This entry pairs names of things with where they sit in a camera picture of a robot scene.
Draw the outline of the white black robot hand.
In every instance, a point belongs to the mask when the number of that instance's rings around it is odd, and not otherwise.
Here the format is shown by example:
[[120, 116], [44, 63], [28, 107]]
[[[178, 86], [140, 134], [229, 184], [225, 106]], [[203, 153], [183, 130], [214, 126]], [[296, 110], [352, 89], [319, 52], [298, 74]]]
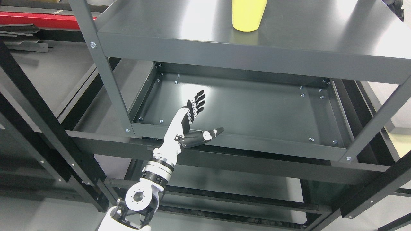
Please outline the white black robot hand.
[[171, 121], [163, 144], [153, 150], [153, 158], [175, 166], [177, 156], [183, 148], [191, 148], [206, 144], [224, 132], [224, 128], [190, 132], [190, 127], [201, 111], [204, 110], [205, 94], [201, 90], [187, 100], [186, 105], [177, 110]]

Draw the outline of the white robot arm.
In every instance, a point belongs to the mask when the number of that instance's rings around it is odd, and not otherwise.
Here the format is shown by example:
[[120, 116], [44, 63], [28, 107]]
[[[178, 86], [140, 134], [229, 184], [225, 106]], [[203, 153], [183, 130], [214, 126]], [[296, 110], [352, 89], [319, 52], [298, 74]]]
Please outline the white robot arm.
[[176, 156], [154, 155], [143, 168], [139, 181], [107, 211], [97, 230], [150, 231], [149, 223], [160, 206], [159, 193], [168, 184], [176, 162]]

